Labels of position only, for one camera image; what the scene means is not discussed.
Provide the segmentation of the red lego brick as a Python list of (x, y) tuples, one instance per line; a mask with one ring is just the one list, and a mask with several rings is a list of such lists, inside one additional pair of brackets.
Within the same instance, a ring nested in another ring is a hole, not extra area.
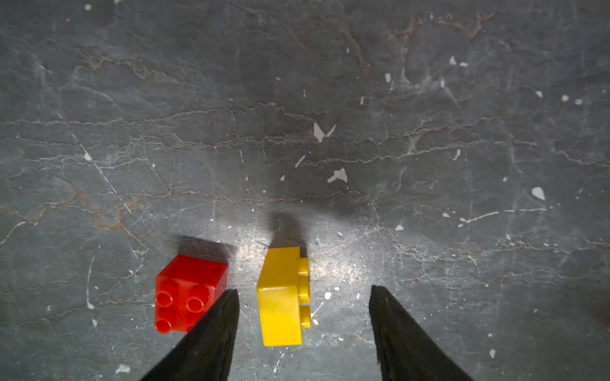
[(228, 265), (176, 256), (156, 278), (154, 327), (188, 333), (227, 288)]

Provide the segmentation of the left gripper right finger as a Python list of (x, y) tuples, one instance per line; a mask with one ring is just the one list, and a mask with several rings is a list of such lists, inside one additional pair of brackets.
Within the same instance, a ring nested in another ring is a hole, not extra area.
[(383, 380), (470, 380), (386, 287), (369, 298), (377, 361)]

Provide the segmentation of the orange-yellow lego brick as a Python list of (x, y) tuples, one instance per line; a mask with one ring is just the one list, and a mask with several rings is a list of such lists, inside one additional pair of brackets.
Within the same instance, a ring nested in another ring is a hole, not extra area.
[(311, 290), (300, 248), (269, 249), (256, 291), (263, 345), (303, 344), (303, 331), (311, 328)]

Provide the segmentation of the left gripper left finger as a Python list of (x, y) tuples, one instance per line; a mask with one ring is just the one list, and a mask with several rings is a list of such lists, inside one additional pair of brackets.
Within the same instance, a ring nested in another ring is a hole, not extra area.
[(227, 380), (238, 330), (238, 291), (224, 291), (144, 380)]

